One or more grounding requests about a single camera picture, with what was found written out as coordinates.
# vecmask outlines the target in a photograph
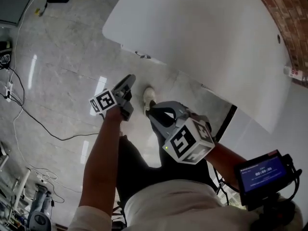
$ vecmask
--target screen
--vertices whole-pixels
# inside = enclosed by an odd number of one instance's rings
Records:
[[[245,192],[264,186],[286,175],[278,156],[240,170]]]

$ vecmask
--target floor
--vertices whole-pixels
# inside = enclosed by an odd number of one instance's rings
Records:
[[[135,74],[132,89],[135,108],[122,130],[140,150],[146,162],[159,167],[158,144],[148,119],[143,115],[142,91],[154,87],[158,101],[176,100],[196,113],[207,115],[213,135],[220,128],[231,105],[204,89],[200,83],[171,66],[140,59],[121,50],[119,44],[102,35],[102,27],[118,0],[70,0],[67,4],[49,4],[44,15],[34,15],[45,0],[35,0],[25,15],[16,49],[16,71],[25,88],[25,108],[48,130],[66,138],[80,133],[98,132],[100,116],[94,116],[89,99],[103,88],[112,88],[127,74]],[[2,29],[16,42],[17,28]],[[9,77],[0,71],[0,91],[5,93]],[[22,96],[16,75],[14,92]],[[27,163],[18,152],[13,120],[21,108],[0,99],[0,140],[10,148],[6,168],[14,177],[25,172]],[[19,148],[24,159],[38,168],[47,168],[58,176],[58,182],[77,192],[82,189],[86,158],[96,136],[59,141],[22,112],[15,122]],[[36,174],[31,173],[26,192],[31,195]],[[56,193],[65,203],[56,203],[53,222],[69,225],[79,203],[80,193],[55,184]]]

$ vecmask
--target white sneaker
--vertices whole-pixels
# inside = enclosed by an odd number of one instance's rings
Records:
[[[150,110],[151,101],[156,102],[155,91],[152,87],[147,87],[143,92],[144,114],[145,111]]]

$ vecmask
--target hand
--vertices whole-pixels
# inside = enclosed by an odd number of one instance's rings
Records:
[[[119,106],[115,106],[107,111],[106,119],[121,122],[123,120]]]

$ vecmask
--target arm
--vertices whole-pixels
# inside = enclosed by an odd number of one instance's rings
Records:
[[[107,111],[106,119],[89,155],[83,176],[79,206],[87,205],[112,215],[116,193],[119,133],[122,116],[119,107]]]
[[[217,143],[215,148],[205,156],[205,159],[213,165],[213,167],[221,174],[228,184],[236,189],[239,189],[238,182],[234,174],[234,166],[245,162],[246,159],[219,143]]]

